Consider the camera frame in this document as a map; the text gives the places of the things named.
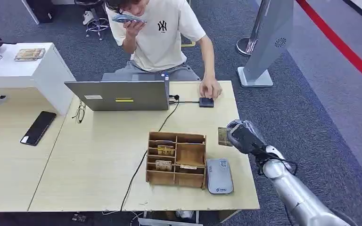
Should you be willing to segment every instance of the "black smartphone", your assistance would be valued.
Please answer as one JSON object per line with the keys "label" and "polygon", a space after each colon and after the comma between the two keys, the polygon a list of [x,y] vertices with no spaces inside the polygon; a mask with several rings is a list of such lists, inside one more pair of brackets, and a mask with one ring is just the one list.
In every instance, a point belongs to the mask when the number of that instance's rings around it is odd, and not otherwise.
{"label": "black smartphone", "polygon": [[20,140],[20,143],[36,146],[55,117],[55,113],[42,111]]}

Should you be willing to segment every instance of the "shoe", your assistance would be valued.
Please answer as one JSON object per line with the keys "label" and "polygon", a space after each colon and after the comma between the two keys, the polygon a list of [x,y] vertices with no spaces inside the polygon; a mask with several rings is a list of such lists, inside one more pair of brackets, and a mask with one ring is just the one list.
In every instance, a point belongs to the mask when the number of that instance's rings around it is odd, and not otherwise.
{"label": "shoe", "polygon": [[91,11],[85,11],[82,17],[84,18],[84,21],[82,22],[83,25],[87,25],[89,21],[93,20],[93,14]]}

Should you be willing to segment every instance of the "smartphone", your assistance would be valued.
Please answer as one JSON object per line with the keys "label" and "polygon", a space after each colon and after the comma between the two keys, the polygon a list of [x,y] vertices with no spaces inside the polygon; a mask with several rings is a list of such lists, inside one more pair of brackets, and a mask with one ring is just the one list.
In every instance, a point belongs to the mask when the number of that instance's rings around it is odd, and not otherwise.
{"label": "smartphone", "polygon": [[141,21],[141,22],[146,23],[145,20],[141,20],[138,17],[130,16],[130,15],[127,15],[127,14],[119,14],[119,15],[113,17],[112,20],[115,21],[115,22],[123,23],[123,24],[125,24],[125,23],[127,23],[129,21],[133,21],[133,20],[136,20],[137,22]]}
{"label": "smartphone", "polygon": [[55,113],[42,111],[20,140],[20,143],[36,146],[55,117]]}

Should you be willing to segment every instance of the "wooden organizer box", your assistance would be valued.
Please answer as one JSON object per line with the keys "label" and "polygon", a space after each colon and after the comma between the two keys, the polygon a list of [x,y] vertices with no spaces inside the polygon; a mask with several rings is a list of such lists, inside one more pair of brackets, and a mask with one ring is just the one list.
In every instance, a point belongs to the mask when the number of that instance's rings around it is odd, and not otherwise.
{"label": "wooden organizer box", "polygon": [[146,159],[151,184],[205,188],[206,136],[150,132]]}

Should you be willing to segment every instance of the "white t-shirt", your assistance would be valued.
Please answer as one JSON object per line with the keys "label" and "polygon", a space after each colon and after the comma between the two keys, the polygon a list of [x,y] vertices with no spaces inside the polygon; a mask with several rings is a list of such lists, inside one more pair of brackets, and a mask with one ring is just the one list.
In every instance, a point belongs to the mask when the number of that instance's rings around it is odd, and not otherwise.
{"label": "white t-shirt", "polygon": [[[126,29],[123,24],[112,21],[117,13],[106,10],[113,36],[121,46]],[[181,52],[180,33],[191,41],[206,35],[186,0],[149,0],[144,15],[139,18],[147,24],[136,37],[137,48],[131,60],[145,71],[166,70],[187,60]]]}

